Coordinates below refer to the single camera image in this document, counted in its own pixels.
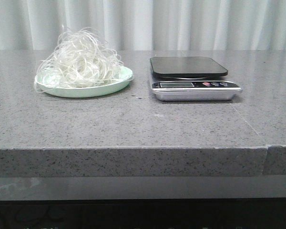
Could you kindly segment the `white pleated curtain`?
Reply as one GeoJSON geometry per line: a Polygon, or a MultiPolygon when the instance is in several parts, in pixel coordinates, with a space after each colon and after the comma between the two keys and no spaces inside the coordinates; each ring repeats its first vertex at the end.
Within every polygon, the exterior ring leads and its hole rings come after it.
{"type": "Polygon", "coordinates": [[[84,27],[116,50],[286,50],[286,0],[0,0],[0,50],[84,27]]]}

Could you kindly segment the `white vermicelli noodle bundle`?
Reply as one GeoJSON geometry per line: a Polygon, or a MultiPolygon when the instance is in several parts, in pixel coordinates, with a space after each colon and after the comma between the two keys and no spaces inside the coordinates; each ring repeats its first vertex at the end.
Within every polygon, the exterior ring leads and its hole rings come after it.
{"type": "Polygon", "coordinates": [[[107,44],[92,27],[65,30],[37,69],[35,91],[47,93],[59,87],[87,88],[117,81],[124,64],[107,44]]]}

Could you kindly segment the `black silver kitchen scale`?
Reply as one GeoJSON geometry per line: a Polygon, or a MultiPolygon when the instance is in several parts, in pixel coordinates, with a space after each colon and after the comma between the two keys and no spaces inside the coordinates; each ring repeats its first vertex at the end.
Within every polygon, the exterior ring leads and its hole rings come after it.
{"type": "Polygon", "coordinates": [[[209,57],[152,57],[150,88],[161,101],[229,101],[242,88],[209,57]]]}

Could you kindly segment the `light green round plate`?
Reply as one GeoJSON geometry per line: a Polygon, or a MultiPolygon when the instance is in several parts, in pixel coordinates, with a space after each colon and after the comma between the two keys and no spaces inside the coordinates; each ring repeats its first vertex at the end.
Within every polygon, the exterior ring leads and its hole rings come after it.
{"type": "Polygon", "coordinates": [[[125,88],[133,79],[133,72],[131,69],[123,66],[120,68],[120,73],[115,79],[112,79],[109,83],[94,87],[84,88],[63,88],[49,86],[48,82],[53,77],[47,77],[45,80],[42,77],[35,78],[35,86],[42,92],[66,98],[89,98],[112,94],[125,88]]]}

